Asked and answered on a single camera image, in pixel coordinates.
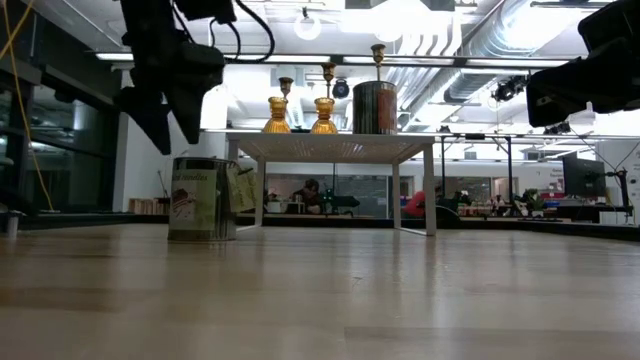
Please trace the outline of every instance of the wooden floor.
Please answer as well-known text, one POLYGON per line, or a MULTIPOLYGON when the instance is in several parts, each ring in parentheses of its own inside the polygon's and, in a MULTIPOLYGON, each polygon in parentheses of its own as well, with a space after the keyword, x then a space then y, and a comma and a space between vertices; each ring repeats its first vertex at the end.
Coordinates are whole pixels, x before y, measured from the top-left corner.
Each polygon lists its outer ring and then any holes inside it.
POLYGON ((3 359, 640 359, 640 247, 527 232, 166 227, 0 246, 3 359))

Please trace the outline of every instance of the white table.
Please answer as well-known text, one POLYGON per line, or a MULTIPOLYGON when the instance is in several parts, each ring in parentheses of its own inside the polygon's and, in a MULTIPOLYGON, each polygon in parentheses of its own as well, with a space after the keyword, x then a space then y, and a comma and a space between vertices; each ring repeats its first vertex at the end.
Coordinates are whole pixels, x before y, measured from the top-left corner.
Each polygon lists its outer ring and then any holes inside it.
POLYGON ((256 226, 262 225, 264 179, 267 162, 389 164, 393 173, 393 223, 402 229, 400 164, 424 151, 426 235, 436 234, 436 199, 432 136, 313 135, 227 133, 229 160, 238 161, 238 149, 258 162, 256 226))

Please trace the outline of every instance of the yellow cable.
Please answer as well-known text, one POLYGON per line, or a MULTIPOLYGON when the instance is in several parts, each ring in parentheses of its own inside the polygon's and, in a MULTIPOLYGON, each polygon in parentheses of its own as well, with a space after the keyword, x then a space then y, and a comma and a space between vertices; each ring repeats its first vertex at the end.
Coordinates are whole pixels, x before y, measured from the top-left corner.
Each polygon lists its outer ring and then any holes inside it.
POLYGON ((7 29, 7 35, 9 36, 9 40, 5 45, 5 48, 0 52, 0 58, 4 56, 6 49, 9 48, 9 53, 11 54, 11 67, 13 68, 13 77, 16 82, 16 92, 18 93, 18 103, 20 104, 20 113, 22 114, 22 121, 24 122, 24 132, 27 135, 27 139, 29 140, 29 148, 32 152, 33 164, 35 165, 36 172, 38 173, 38 178, 40 179, 40 186, 42 187, 42 192, 44 196, 47 198, 47 203, 49 204, 49 210, 53 211, 53 204, 51 203, 51 197, 49 196, 49 192, 47 191, 47 187, 44 185, 44 179, 42 178, 42 173, 40 172, 40 165, 38 165, 38 159, 36 158, 36 153, 33 151, 33 144, 31 142, 31 129, 29 128, 29 121, 27 120, 27 112, 24 110, 24 102, 22 101, 22 92, 20 91, 20 79, 18 78, 18 68, 16 66, 16 56, 13 52, 13 38, 20 31, 20 27, 24 23, 24 20, 27 18, 29 11, 33 5, 33 1, 31 0, 27 5, 27 10, 25 10, 24 15, 22 15, 22 19, 18 22, 18 25, 14 29, 13 33, 11 32, 11 28, 9 27, 9 11, 7 9, 8 4, 5 1, 4 4, 4 22, 5 27, 7 29))
MULTIPOLYGON (((5 0, 4 8, 6 9, 8 5, 9 5, 8 0, 5 0)), ((13 39, 16 37, 16 35, 18 35, 18 32, 22 28, 22 25, 24 25, 24 22, 27 20, 27 17, 29 16, 29 12, 31 11, 32 7, 33 7, 33 0, 29 1, 29 4, 27 4, 27 9, 24 11, 24 14, 22 14, 22 18, 20 18, 20 21, 18 21, 18 25, 16 25, 16 28, 13 29, 13 32, 7 33, 7 35, 9 35, 9 39, 7 40, 7 43, 2 48, 2 51, 0 51, 0 59, 2 59, 4 55, 7 53, 7 50, 9 49, 9 45, 13 44, 13 39)))

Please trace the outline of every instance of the tin can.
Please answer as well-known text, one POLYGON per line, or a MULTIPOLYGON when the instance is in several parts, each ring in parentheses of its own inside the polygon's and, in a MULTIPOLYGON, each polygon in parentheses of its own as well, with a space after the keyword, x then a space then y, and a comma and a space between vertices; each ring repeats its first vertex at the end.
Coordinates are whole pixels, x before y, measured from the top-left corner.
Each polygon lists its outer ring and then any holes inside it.
POLYGON ((227 169, 232 162, 181 157, 173 161, 169 240, 226 241, 233 213, 227 169))
POLYGON ((386 81, 368 81, 353 88, 353 133, 398 133, 396 86, 386 81))

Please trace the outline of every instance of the person in red shirt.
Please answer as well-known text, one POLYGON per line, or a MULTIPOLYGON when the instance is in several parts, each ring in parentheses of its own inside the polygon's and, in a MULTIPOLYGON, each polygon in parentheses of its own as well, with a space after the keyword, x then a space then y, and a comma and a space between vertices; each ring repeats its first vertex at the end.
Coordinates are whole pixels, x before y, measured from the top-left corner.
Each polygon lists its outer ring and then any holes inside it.
POLYGON ((404 212, 412 217, 423 218, 424 217, 424 191, 418 191, 413 194, 413 197, 407 205, 402 209, 404 212))

